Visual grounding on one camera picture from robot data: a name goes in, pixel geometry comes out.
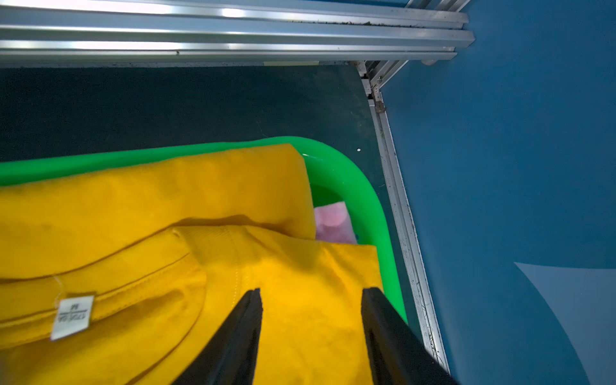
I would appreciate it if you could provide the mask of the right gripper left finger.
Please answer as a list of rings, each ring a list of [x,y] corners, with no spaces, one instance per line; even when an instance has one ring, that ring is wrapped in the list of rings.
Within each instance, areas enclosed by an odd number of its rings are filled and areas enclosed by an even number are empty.
[[[261,334],[260,290],[245,292],[175,384],[252,384]]]

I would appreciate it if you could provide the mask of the pink t-shirt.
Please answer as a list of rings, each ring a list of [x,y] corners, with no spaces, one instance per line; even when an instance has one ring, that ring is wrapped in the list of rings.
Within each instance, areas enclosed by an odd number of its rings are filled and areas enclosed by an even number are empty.
[[[314,208],[315,238],[321,242],[357,245],[357,237],[346,204],[336,202]]]

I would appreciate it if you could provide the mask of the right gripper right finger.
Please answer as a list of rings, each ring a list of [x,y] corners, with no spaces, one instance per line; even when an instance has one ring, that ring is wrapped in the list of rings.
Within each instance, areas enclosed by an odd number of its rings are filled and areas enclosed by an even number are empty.
[[[382,290],[363,290],[361,315],[374,384],[457,383],[413,335]]]

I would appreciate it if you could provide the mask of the yellow t-shirt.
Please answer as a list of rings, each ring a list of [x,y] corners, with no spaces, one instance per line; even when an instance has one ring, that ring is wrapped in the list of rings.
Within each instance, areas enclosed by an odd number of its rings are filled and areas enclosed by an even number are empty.
[[[376,249],[316,237],[291,145],[4,187],[1,381],[170,384],[249,290],[257,384],[369,384]]]

